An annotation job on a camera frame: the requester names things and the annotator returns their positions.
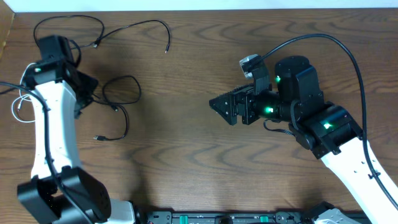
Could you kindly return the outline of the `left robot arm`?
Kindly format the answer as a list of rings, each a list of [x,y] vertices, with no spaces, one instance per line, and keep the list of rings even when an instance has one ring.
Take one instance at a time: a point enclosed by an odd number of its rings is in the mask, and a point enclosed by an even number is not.
[[[98,81],[78,71],[72,43],[59,35],[41,38],[42,58],[22,77],[34,108],[35,160],[17,198],[38,223],[137,223],[132,203],[111,199],[82,168],[75,120],[92,102]]]

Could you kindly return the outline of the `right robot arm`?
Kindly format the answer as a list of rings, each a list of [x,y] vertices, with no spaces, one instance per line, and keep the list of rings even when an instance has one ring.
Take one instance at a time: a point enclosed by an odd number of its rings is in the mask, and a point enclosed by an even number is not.
[[[253,82],[213,98],[210,107],[230,125],[239,116],[246,125],[260,118],[287,122],[285,133],[342,181],[371,223],[393,223],[397,209],[384,192],[397,198],[397,186],[363,137],[364,129],[342,106],[324,100],[315,67],[304,56],[280,60],[274,91],[264,63],[248,68],[258,58],[250,55],[239,63]]]

